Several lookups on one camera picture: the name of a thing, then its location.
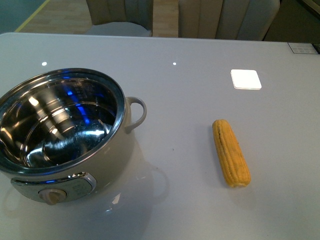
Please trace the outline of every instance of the white pot handle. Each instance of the white pot handle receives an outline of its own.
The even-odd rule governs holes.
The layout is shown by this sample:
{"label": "white pot handle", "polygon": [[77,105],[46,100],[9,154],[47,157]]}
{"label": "white pot handle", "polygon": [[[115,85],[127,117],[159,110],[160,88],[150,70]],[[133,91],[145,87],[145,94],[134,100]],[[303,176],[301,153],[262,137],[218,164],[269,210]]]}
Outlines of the white pot handle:
{"label": "white pot handle", "polygon": [[136,127],[138,127],[140,124],[143,123],[143,121],[146,119],[146,116],[147,116],[147,106],[145,104],[144,101],[142,101],[140,98],[137,98],[137,97],[134,97],[134,96],[127,96],[125,98],[127,100],[127,102],[130,104],[130,107],[131,107],[131,104],[135,103],[135,104],[140,104],[143,108],[143,113],[142,113],[142,116],[135,122],[132,122],[130,123],[129,125],[125,126],[124,129],[125,129],[125,132],[127,134],[131,133],[131,131],[133,129],[135,129]]}

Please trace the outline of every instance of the table surface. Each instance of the table surface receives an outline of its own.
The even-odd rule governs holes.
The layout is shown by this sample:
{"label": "table surface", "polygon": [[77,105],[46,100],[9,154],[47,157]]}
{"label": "table surface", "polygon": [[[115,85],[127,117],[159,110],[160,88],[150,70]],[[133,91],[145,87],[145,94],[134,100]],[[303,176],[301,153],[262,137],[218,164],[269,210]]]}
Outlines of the table surface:
{"label": "table surface", "polygon": [[[320,239],[318,54],[284,42],[0,35],[1,96],[62,68],[109,75],[145,101],[147,117],[126,171],[101,192],[49,206],[0,173],[1,240]],[[262,88],[235,89],[232,69],[256,70]],[[237,136],[245,188],[223,179],[216,119]]]}

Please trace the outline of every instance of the pot rim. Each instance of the pot rim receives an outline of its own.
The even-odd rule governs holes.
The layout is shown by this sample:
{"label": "pot rim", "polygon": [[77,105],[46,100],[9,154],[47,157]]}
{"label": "pot rim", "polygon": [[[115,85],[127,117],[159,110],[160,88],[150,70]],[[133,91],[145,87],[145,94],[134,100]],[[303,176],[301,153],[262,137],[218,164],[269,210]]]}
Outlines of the pot rim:
{"label": "pot rim", "polygon": [[60,165],[49,167],[28,167],[15,163],[10,160],[6,154],[4,154],[2,149],[0,149],[0,171],[15,176],[24,177],[38,177],[60,173],[85,162],[87,159],[91,158],[98,151],[100,151],[105,145],[109,144],[109,142],[113,139],[124,121],[127,108],[125,95],[119,84],[113,78],[100,71],[88,68],[62,68],[48,71],[31,77],[9,90],[0,98],[0,130],[2,128],[4,116],[12,108],[13,103],[15,103],[18,99],[21,99],[28,91],[34,90],[44,83],[61,80],[61,78],[67,81],[68,79],[72,79],[72,76],[74,76],[74,79],[86,79],[88,81],[98,82],[106,86],[108,90],[111,91],[116,100],[117,111],[114,124],[110,132],[95,147],[82,156]]}

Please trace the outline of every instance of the corn cob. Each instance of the corn cob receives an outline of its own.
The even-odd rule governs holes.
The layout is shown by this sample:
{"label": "corn cob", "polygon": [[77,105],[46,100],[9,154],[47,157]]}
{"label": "corn cob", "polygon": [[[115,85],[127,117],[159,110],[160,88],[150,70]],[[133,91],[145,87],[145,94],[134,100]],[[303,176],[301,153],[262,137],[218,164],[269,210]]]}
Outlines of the corn cob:
{"label": "corn cob", "polygon": [[245,187],[251,181],[249,168],[237,138],[227,120],[212,124],[213,138],[226,183],[232,187]]}

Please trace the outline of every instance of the electric hot pot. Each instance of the electric hot pot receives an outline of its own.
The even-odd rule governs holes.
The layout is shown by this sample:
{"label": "electric hot pot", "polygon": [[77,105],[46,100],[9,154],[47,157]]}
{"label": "electric hot pot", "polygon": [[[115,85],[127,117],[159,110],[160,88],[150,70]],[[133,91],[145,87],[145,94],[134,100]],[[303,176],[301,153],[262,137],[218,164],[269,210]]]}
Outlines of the electric hot pot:
{"label": "electric hot pot", "polygon": [[[131,120],[131,104],[143,113]],[[0,171],[24,196],[49,205],[86,196],[128,163],[145,103],[108,75],[67,68],[32,77],[0,98]]]}

